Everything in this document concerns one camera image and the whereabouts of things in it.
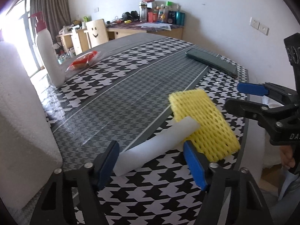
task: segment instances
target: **red container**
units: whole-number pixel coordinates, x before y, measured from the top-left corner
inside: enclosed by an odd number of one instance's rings
[[[157,19],[158,19],[158,12],[156,10],[155,13],[153,13],[153,22],[157,22]]]
[[[153,13],[152,13],[152,12],[149,12],[149,13],[148,13],[148,21],[149,21],[150,23],[153,23]]]

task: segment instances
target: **wooden desk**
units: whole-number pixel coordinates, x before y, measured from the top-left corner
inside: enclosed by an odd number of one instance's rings
[[[84,33],[86,29],[76,30],[75,33],[70,32],[63,35],[56,36],[57,41],[61,40],[62,47],[65,52],[74,47],[76,55],[83,53],[89,49],[89,42]]]
[[[127,35],[132,35],[132,34],[137,34],[137,33],[150,33],[150,34],[157,34],[157,35],[163,35],[167,37],[172,37],[175,39],[182,40],[182,33],[183,33],[183,26],[179,25],[171,25],[171,31],[166,31],[163,29],[156,29],[156,28],[141,28],[138,27],[137,25],[143,24],[141,22],[132,22],[130,24],[117,24],[117,25],[112,25],[107,27],[107,32],[113,32],[115,35],[115,39],[127,36]]]

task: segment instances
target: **headphones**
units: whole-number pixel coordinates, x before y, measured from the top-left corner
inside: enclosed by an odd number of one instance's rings
[[[126,13],[123,13],[123,15],[122,15],[122,19],[124,21],[126,21],[126,20],[135,20],[135,19],[138,19],[138,18],[139,18],[139,14],[137,13],[137,11],[131,11],[131,13],[126,12]]]

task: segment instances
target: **floor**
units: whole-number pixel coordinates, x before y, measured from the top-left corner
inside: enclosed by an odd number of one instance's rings
[[[280,185],[281,164],[271,168],[264,168],[262,171],[259,187],[272,195],[278,196],[278,188]]]

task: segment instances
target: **yellow foam net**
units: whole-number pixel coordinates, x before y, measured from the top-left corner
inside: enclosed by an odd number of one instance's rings
[[[191,116],[200,123],[201,127],[186,140],[191,140],[210,162],[217,162],[240,149],[234,132],[204,90],[175,92],[169,95],[169,101],[177,122]]]

